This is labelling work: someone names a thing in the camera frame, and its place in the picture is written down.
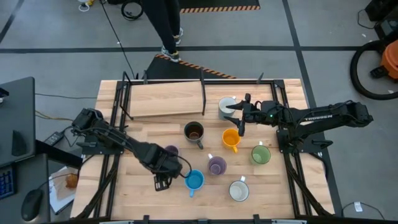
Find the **wooden table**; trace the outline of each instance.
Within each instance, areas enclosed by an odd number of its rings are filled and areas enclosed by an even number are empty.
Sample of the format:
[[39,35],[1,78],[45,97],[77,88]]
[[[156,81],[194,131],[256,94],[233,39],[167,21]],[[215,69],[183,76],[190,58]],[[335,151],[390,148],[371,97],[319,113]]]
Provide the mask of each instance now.
[[[290,107],[305,109],[303,88],[299,79],[284,80]],[[109,120],[112,111],[117,81],[102,81],[96,109]],[[153,175],[143,168],[138,160],[125,151],[119,163],[118,179],[114,195],[113,220],[142,220],[150,215],[151,220],[186,219],[251,219],[253,214],[260,218],[293,218],[289,185],[283,155],[279,152],[276,128],[265,125],[247,124],[245,137],[238,146],[238,154],[221,145],[225,129],[235,128],[227,121],[218,119],[218,101],[225,96],[236,96],[237,101],[245,93],[252,95],[252,101],[272,100],[271,88],[266,85],[207,85],[206,112],[201,114],[156,116],[151,118],[127,119],[127,134],[139,141],[155,142],[162,147],[176,145],[180,155],[188,159],[194,169],[205,174],[205,185],[195,192],[193,198],[184,186],[184,179],[174,179],[170,189],[156,192]],[[241,117],[241,111],[234,114]],[[183,136],[183,128],[190,121],[198,121],[205,127],[204,150],[189,143]],[[271,151],[271,160],[263,166],[253,166],[249,155],[254,146],[262,141]],[[208,153],[224,157],[228,163],[225,175],[211,176],[206,169]],[[307,187],[330,213],[334,213],[326,182],[323,164],[308,154],[301,154]],[[78,215],[90,201],[98,188],[103,156],[95,156],[80,172],[71,217]],[[183,173],[187,165],[183,163]],[[228,193],[229,185],[244,175],[250,189],[249,198],[235,202]],[[300,211],[304,214],[301,193],[296,186]],[[101,215],[104,215],[108,193],[105,192]]]

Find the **mug handle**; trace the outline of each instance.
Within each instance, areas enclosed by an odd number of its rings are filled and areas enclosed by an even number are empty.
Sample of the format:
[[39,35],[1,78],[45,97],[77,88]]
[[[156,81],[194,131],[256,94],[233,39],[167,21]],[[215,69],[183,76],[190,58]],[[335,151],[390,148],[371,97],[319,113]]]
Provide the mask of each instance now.
[[200,149],[203,149],[203,144],[201,143],[200,140],[197,141],[197,144],[198,144],[198,146],[199,146]]

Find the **computer mouse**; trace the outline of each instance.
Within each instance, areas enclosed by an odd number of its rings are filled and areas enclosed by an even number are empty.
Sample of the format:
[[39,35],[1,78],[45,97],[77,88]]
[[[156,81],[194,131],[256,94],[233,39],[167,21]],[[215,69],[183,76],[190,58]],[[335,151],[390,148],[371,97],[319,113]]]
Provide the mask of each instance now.
[[31,190],[24,199],[21,208],[22,219],[29,222],[34,219],[40,210],[43,192],[40,189]]

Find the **mug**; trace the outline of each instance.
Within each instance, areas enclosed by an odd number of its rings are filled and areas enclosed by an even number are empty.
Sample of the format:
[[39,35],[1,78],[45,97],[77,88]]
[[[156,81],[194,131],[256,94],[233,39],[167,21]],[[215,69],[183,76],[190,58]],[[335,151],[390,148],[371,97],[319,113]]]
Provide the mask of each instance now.
[[262,145],[260,141],[259,145],[254,147],[251,151],[250,160],[254,165],[263,165],[269,162],[271,159],[271,153],[269,149]]
[[244,182],[245,180],[246,178],[242,176],[240,180],[233,182],[229,186],[229,195],[237,202],[243,202],[249,197],[249,187]]
[[226,171],[226,162],[220,156],[213,157],[208,154],[209,162],[207,163],[207,168],[213,175],[222,175]]
[[203,126],[196,121],[189,122],[187,125],[185,125],[184,128],[185,138],[192,143],[198,144],[200,149],[203,149],[203,144],[201,143],[201,140],[203,139],[204,132],[205,129],[203,128]]
[[218,102],[218,117],[222,120],[226,119],[224,118],[225,116],[227,117],[232,117],[232,115],[235,113],[234,109],[229,109],[227,106],[229,105],[235,105],[236,104],[236,96],[233,97],[224,97],[220,99],[220,102]]
[[175,147],[175,146],[166,146],[164,149],[166,151],[170,152],[171,154],[178,156],[178,148],[177,147]]
[[190,190],[189,197],[193,197],[193,193],[203,187],[205,176],[199,170],[192,170],[185,175],[185,186]]
[[232,149],[235,153],[238,153],[238,148],[236,147],[241,142],[241,137],[238,131],[235,129],[227,129],[223,133],[223,144],[225,148]]

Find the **black pants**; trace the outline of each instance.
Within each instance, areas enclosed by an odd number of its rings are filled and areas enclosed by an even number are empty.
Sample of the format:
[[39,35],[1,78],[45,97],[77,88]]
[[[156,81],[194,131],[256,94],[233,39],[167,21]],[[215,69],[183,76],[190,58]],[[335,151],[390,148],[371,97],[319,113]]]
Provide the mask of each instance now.
[[155,27],[164,47],[172,54],[177,51],[173,35],[180,33],[178,0],[142,0],[142,7]]

